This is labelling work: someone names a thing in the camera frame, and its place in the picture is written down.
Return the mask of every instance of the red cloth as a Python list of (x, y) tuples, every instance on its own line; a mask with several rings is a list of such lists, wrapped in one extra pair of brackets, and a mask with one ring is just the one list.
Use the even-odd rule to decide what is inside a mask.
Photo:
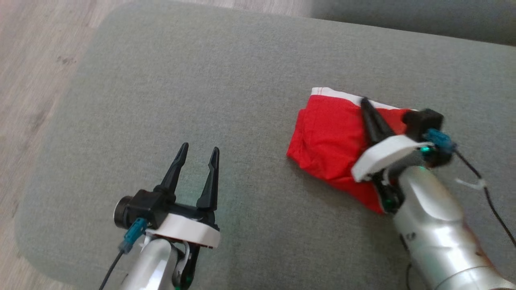
[[(314, 88), (307, 107), (299, 111), (287, 156), (308, 174), (383, 213), (372, 183), (356, 183), (351, 176), (351, 168), (367, 149), (360, 99), (330, 88)], [(405, 131), (401, 118), (407, 109), (372, 103), (394, 132)]]

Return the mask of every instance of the gray fabric surface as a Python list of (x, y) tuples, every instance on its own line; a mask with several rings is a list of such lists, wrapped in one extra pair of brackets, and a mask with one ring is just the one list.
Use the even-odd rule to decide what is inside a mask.
[(314, 0), (310, 16), (516, 45), (514, 0)]
[[(502, 45), (170, 2), (123, 6), (47, 130), (17, 215), (19, 247), (50, 277), (97, 288), (124, 234), (115, 204), (152, 189), (188, 141), (180, 202), (196, 201), (213, 146), (221, 152), (222, 241), (202, 250), (192, 289), (403, 288), (408, 259), (389, 217), (285, 157), (298, 110), (312, 87), (328, 86), (443, 113), (516, 231), (515, 68), (516, 49)], [(516, 251), (483, 195), (453, 182), (472, 174), (459, 163), (438, 174), (516, 280)], [(136, 254), (122, 258), (111, 288)]]

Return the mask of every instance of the black cable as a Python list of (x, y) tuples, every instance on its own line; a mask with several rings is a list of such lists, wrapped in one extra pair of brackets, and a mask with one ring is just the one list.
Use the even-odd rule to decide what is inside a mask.
[(409, 263), (407, 265), (407, 270), (405, 270), (405, 285), (407, 286), (407, 290), (410, 290), (410, 283), (409, 283), (410, 268), (412, 268), (412, 263)]
[[(480, 173), (478, 172), (478, 170), (475, 169), (475, 167), (473, 167), (473, 165), (471, 165), (471, 163), (469, 163), (466, 158), (464, 158), (464, 156), (458, 151), (458, 150), (455, 150), (455, 154), (462, 160), (462, 162), (464, 162), (464, 164), (466, 164), (466, 166), (471, 169), (471, 171), (473, 171), (473, 173), (478, 177), (478, 179), (482, 179), (482, 175), (480, 175)], [(498, 222), (502, 225), (502, 227), (504, 228), (505, 232), (507, 233), (507, 235), (509, 236), (509, 238), (511, 239), (512, 241), (512, 244), (516, 247), (516, 240), (514, 239), (514, 236), (512, 235), (512, 233), (509, 231), (509, 228), (505, 225), (504, 221), (502, 220), (502, 218), (500, 217), (500, 215), (498, 214), (498, 212), (494, 209), (494, 205), (493, 205), (493, 201), (491, 200), (491, 195), (489, 194), (489, 191), (487, 189), (487, 186), (484, 186), (484, 193), (486, 194), (486, 199), (487, 199), (487, 203), (489, 204), (489, 207), (491, 208), (491, 211), (493, 212), (494, 216), (496, 217), (496, 219), (498, 220)]]
[(115, 258), (115, 260), (113, 261), (113, 264), (111, 264), (111, 267), (109, 268), (109, 270), (107, 271), (107, 274), (106, 274), (106, 277), (104, 277), (104, 281), (102, 281), (102, 284), (100, 285), (100, 288), (99, 290), (102, 290), (104, 289), (104, 287), (106, 286), (106, 283), (107, 283), (107, 279), (109, 279), (109, 275), (111, 275), (111, 272), (113, 272), (113, 269), (115, 268), (115, 266), (117, 265), (118, 263), (118, 260), (120, 260), (120, 258), (122, 257), (122, 255), (124, 254), (124, 251), (120, 251), (117, 255), (117, 257)]

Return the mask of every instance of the robotic arm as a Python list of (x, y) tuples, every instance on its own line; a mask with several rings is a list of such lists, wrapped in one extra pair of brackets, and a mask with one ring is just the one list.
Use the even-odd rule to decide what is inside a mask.
[[(115, 224), (129, 229), (126, 237), (142, 221), (143, 230), (137, 226), (142, 230), (138, 236), (146, 235), (142, 252), (121, 290), (186, 290), (194, 279), (201, 247), (213, 249), (219, 245), (220, 230), (215, 224), (219, 149), (213, 149), (209, 175), (196, 206), (175, 202), (174, 192), (187, 152), (188, 143), (184, 143), (163, 181), (152, 192), (142, 189), (133, 197), (122, 198), (115, 208)], [(136, 239), (124, 241), (119, 249), (127, 253)], [(182, 244), (184, 251), (175, 244)]]
[(409, 112), (404, 117), (406, 134), (395, 136), (366, 98), (361, 108), (370, 148), (353, 167), (353, 177), (374, 183), (426, 287), (516, 289), (482, 251), (457, 200), (421, 164), (423, 160), (429, 167), (446, 164), (456, 149), (438, 131), (442, 115), (430, 109)]

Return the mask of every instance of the white cable clip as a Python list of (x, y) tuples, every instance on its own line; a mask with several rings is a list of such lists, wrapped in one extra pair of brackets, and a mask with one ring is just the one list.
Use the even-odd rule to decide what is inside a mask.
[(477, 184), (469, 183), (469, 182), (463, 181), (463, 180), (458, 179), (458, 178), (455, 178), (455, 182), (457, 182), (458, 184), (462, 184), (462, 185), (465, 185), (467, 187), (470, 187), (472, 189), (476, 189), (476, 190), (482, 190), (482, 189), (487, 187), (486, 181), (484, 179), (482, 179), (482, 178), (480, 178), (478, 180)]
[(181, 275), (183, 274), (183, 270), (185, 269), (186, 263), (188, 263), (188, 260), (190, 257), (190, 245), (187, 241), (183, 241), (183, 244), (185, 245), (185, 256), (178, 261), (178, 263), (175, 266), (174, 272), (172, 273), (172, 284), (174, 286), (181, 285)]

